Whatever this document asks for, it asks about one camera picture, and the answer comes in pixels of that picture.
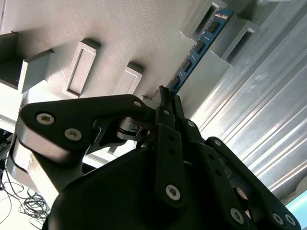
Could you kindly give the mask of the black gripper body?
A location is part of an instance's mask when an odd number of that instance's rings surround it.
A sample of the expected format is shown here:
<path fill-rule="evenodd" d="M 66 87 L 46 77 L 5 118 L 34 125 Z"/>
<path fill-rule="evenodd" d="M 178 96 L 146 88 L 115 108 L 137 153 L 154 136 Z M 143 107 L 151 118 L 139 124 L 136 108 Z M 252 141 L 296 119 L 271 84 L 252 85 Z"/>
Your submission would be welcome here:
<path fill-rule="evenodd" d="M 207 184 L 182 163 L 188 206 L 182 211 L 155 196 L 156 156 L 133 150 L 69 184 L 55 200 L 47 230 L 229 230 Z"/>

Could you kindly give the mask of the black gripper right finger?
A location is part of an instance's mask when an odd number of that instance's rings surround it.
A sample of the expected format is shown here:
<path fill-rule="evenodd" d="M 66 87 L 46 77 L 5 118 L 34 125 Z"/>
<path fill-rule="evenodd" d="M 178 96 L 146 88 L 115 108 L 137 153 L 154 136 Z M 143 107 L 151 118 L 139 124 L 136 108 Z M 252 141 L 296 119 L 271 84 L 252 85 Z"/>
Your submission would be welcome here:
<path fill-rule="evenodd" d="M 203 139 L 184 116 L 179 96 L 173 99 L 175 124 L 183 135 L 188 162 L 204 176 L 212 211 L 205 218 L 212 230 L 299 230 L 299 221 L 219 139 Z"/>

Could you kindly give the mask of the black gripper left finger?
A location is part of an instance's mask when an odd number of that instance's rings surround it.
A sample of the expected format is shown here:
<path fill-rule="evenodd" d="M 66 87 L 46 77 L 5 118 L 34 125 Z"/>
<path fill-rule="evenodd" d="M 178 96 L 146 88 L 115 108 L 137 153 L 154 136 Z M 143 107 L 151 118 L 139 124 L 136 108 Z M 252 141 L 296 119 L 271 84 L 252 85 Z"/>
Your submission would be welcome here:
<path fill-rule="evenodd" d="M 17 119 L 11 160 L 53 206 L 69 184 L 89 174 L 82 172 L 86 155 L 134 140 L 134 150 L 151 150 L 156 156 L 158 202 L 184 209 L 181 134 L 168 89 L 162 88 L 160 95 L 155 109 L 131 94 L 28 104 Z"/>

